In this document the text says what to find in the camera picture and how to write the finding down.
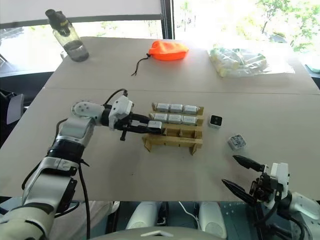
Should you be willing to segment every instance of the table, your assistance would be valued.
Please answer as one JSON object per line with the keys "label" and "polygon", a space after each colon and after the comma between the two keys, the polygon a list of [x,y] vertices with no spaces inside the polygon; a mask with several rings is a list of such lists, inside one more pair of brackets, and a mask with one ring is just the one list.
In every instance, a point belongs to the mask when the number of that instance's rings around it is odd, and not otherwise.
{"label": "table", "polygon": [[189,52],[182,61],[143,60],[137,76],[131,76],[137,61],[146,56],[152,39],[82,38],[90,57],[73,62],[68,57],[48,80],[46,88],[120,89],[204,92],[320,94],[319,89],[287,44],[267,44],[267,49],[284,57],[295,74],[280,73],[245,78],[221,78],[205,49],[186,42]]}
{"label": "table", "polygon": [[[35,98],[0,151],[0,196],[21,196],[27,173],[46,155],[56,123],[69,116],[78,100],[104,103],[110,89],[45,88]],[[203,126],[203,146],[194,156],[187,148],[144,148],[142,135],[96,127],[83,159],[89,199],[104,201],[235,201],[221,182],[247,191],[259,175],[236,163],[228,137],[241,134],[247,147],[239,154],[262,164],[289,164],[289,189],[319,200],[311,186],[320,168],[320,95],[129,90],[134,113],[146,115],[151,102],[194,104],[204,116],[223,117],[220,129]],[[83,199],[78,184],[74,199]]]}

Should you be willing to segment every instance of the white cable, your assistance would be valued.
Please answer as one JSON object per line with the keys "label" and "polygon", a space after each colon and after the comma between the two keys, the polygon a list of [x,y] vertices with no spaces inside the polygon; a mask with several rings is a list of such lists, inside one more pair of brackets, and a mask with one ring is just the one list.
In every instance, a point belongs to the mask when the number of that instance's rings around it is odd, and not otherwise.
{"label": "white cable", "polygon": [[182,209],[184,210],[184,212],[185,212],[186,214],[188,214],[188,215],[190,215],[191,217],[193,217],[193,219],[196,221],[197,229],[200,230],[200,224],[199,224],[198,219],[197,219],[193,214],[191,214],[190,212],[187,212],[187,210],[185,209],[185,207],[183,206],[183,204],[182,204],[180,201],[178,201],[178,203],[181,205]]}

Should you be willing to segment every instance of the tree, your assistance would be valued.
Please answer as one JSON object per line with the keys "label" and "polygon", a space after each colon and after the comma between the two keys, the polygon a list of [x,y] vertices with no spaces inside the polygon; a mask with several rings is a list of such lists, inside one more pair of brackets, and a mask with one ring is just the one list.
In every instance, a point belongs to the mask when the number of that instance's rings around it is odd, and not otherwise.
{"label": "tree", "polygon": [[189,21],[189,13],[191,13],[191,8],[190,8],[189,1],[185,0],[182,3],[182,5],[180,6],[180,9],[184,13],[184,19],[182,19],[182,23],[183,23],[183,29],[184,29],[184,31],[186,31],[186,26],[187,26],[187,24],[190,23],[190,21]]}
{"label": "tree", "polygon": [[297,26],[290,46],[294,51],[299,51],[312,45],[311,40],[320,31],[320,5],[312,5],[308,1],[303,1],[293,8],[292,12]]}
{"label": "tree", "polygon": [[276,15],[277,12],[281,11],[285,13],[289,10],[288,3],[290,0],[259,0],[258,6],[262,7],[264,24],[261,30],[263,34],[265,32],[267,23],[271,20],[272,17]]}

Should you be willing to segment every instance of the plastic bag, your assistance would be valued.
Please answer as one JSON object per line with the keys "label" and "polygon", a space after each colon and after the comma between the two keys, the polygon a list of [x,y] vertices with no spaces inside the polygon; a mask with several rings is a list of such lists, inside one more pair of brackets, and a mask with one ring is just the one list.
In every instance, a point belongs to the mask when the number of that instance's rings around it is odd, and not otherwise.
{"label": "plastic bag", "polygon": [[221,77],[241,78],[259,74],[295,73],[279,56],[266,56],[248,48],[215,47],[208,51]]}

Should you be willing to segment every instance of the window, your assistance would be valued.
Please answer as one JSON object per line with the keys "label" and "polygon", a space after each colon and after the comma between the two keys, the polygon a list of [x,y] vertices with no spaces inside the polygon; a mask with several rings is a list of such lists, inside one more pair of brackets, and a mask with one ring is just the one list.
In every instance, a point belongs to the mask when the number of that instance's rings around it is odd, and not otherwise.
{"label": "window", "polygon": [[[160,20],[77,22],[80,37],[162,39]],[[51,72],[62,61],[63,48],[50,25],[0,30],[0,77],[12,72]]]}
{"label": "window", "polygon": [[288,43],[320,55],[319,0],[173,0],[175,38]]}

